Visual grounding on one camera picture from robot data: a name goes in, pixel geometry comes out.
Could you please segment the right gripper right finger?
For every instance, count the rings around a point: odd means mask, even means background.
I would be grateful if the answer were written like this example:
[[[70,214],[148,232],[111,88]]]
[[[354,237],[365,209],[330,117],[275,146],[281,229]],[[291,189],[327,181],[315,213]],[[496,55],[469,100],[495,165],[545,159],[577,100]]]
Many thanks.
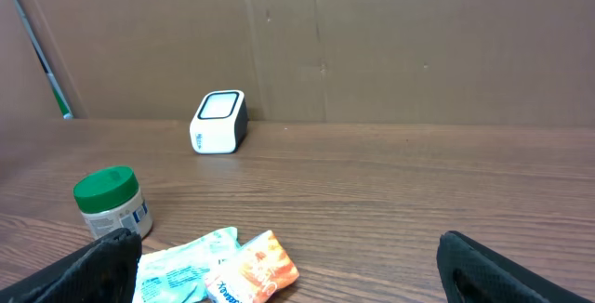
[[[436,261],[448,303],[588,303],[458,231],[440,237]]]

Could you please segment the orange snack packet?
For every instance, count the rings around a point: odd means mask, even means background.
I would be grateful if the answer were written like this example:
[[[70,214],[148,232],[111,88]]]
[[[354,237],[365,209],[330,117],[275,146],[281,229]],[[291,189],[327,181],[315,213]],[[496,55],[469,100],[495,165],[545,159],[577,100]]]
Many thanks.
[[[262,303],[298,277],[273,231],[265,231],[208,272],[205,290],[215,303]]]

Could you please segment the green lid jar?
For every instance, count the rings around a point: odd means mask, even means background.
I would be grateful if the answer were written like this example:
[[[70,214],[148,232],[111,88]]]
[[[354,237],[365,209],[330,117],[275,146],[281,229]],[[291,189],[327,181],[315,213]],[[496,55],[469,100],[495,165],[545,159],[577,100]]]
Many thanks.
[[[111,166],[86,176],[73,187],[73,198],[95,239],[120,228],[144,238],[152,229],[152,214],[129,166]]]

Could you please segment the teal tissue packet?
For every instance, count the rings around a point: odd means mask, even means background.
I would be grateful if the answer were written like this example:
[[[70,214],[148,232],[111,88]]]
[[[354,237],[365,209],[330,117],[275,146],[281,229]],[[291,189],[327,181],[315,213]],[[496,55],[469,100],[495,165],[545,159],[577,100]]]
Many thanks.
[[[189,243],[143,255],[134,303],[199,302],[206,298],[205,275],[240,249],[238,230],[227,227]]]

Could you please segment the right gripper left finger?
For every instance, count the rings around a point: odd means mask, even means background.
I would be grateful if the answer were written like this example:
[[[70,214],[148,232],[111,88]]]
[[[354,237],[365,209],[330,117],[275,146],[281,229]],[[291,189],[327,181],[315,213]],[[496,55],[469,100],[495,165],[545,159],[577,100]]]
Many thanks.
[[[122,302],[135,292],[141,237],[112,231],[1,291],[12,303]]]

